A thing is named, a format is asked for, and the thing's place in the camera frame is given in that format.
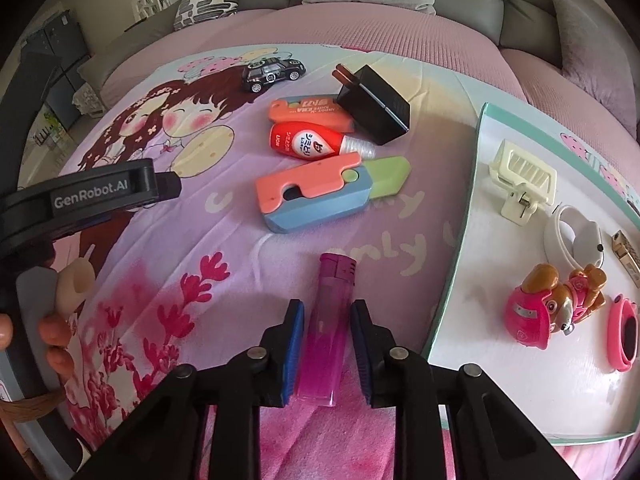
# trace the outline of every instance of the black toy car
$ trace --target black toy car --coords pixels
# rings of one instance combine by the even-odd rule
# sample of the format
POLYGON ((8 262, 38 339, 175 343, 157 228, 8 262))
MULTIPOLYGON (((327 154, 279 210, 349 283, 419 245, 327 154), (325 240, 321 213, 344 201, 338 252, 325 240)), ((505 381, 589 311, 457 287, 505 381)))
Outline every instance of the black toy car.
POLYGON ((306 72, 297 59, 269 57, 249 63, 242 72, 242 87, 247 92, 258 93, 267 85, 289 79, 295 81, 306 72))

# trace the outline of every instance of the gold lighter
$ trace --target gold lighter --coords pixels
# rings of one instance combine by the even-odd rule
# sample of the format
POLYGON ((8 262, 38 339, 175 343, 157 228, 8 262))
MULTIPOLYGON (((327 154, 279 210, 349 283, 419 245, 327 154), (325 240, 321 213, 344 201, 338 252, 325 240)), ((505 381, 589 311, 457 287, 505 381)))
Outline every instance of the gold lighter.
POLYGON ((636 287, 640 288, 640 259, 638 259, 638 254, 622 231, 618 231, 611 237, 611 247, 620 263, 625 267, 626 272, 634 280, 636 287))

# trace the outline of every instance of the gray cabinet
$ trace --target gray cabinet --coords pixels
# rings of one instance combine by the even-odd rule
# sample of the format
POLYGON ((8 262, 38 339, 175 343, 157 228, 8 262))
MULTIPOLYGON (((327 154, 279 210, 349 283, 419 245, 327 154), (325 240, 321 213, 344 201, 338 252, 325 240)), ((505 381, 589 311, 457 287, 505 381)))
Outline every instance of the gray cabinet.
POLYGON ((65 129, 69 130, 80 117, 80 112, 72 103, 74 93, 84 84, 78 67, 89 59, 78 22, 68 10, 52 16, 26 38, 21 52, 53 54, 60 60, 60 69, 54 76, 46 103, 65 129))

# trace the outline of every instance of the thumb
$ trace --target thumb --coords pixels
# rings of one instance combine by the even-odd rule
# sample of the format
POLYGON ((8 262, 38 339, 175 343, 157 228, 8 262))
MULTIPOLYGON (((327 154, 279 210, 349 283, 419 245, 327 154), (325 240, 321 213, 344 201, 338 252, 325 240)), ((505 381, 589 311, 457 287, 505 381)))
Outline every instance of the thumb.
POLYGON ((14 337, 14 325, 7 314, 0 314, 0 351, 5 350, 14 337))

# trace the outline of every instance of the finger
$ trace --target finger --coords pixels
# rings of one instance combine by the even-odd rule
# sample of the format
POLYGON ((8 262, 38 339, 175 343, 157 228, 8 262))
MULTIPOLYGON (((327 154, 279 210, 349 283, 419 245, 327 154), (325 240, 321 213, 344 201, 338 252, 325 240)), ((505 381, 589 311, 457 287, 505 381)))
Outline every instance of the finger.
POLYGON ((52 346, 66 347, 71 340, 71 327, 60 314, 51 314, 41 319, 38 332, 42 340, 52 346))
POLYGON ((47 350, 47 362, 66 383, 74 374, 74 359, 65 349, 52 347, 47 350))
POLYGON ((0 314, 0 351, 5 350, 14 337, 14 325, 7 314, 0 314))

